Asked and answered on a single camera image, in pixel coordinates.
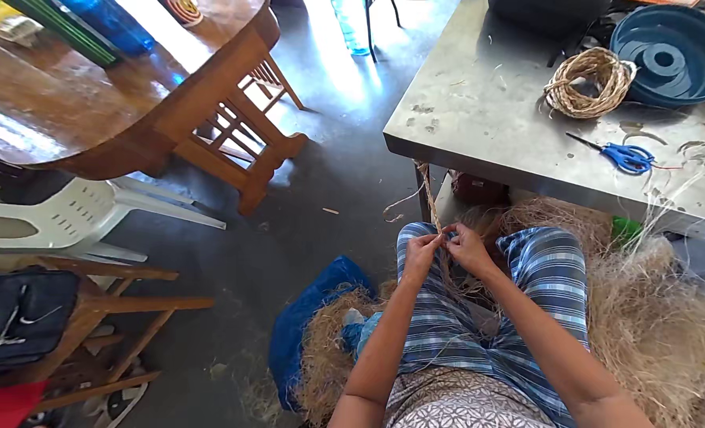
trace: striped fabric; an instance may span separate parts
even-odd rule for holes
[[[410,223],[397,237],[397,279],[403,276],[405,246],[411,238],[437,233],[429,223]],[[585,260],[577,239],[558,228],[532,228],[498,239],[514,282],[589,349],[585,321]],[[504,382],[533,401],[557,426],[575,426],[510,320],[497,336],[474,326],[468,307],[448,297],[439,254],[415,301],[398,375],[428,365],[469,369]]]

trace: blue plastic basin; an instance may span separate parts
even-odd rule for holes
[[[705,14],[654,5],[627,15],[614,29],[611,50],[639,67],[630,96],[679,107],[705,102]]]

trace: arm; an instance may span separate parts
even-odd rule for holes
[[[415,297],[426,279],[442,237],[426,235],[408,242],[403,277],[357,358],[345,390],[336,403],[329,428],[381,427],[386,402],[403,357]]]
[[[578,426],[652,426],[614,377],[495,266],[479,235],[461,224],[444,229],[455,230],[447,249],[502,306]]]

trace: gray table top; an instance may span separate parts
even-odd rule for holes
[[[386,124],[387,147],[631,219],[661,210],[662,229],[704,238],[705,105],[626,101],[599,119],[571,119],[541,98],[557,49],[488,13],[487,0],[462,0]],[[566,131],[600,143],[629,136],[659,165],[683,168],[627,175]]]

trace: wooden stool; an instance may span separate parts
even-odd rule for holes
[[[56,349],[42,360],[24,365],[0,378],[0,386],[42,382],[48,379],[47,391],[55,388],[72,389],[72,392],[43,400],[32,413],[66,406],[154,380],[160,372],[125,378],[122,375],[173,312],[178,309],[210,308],[214,304],[212,298],[204,297],[120,297],[137,279],[176,279],[178,273],[170,270],[48,257],[25,258],[23,264],[70,270],[81,278],[77,305]],[[104,292],[88,275],[118,279]],[[104,348],[119,343],[123,336],[88,336],[107,315],[127,312],[161,313],[136,343],[120,359],[109,365],[106,361],[108,353],[104,352]],[[101,351],[94,356],[88,352],[89,347],[101,348]]]
[[[218,55],[223,59],[175,103],[173,110],[160,116],[155,129],[176,142],[174,153],[178,156],[239,190],[238,210],[246,216],[265,197],[274,170],[296,156],[308,136],[299,132],[285,136],[265,115],[283,93],[288,93],[297,107],[302,108],[302,103],[259,34],[245,29]],[[244,94],[246,86],[239,87],[247,76],[247,85],[257,84],[269,97],[265,109],[259,109]],[[269,86],[279,89],[279,94],[273,96]]]

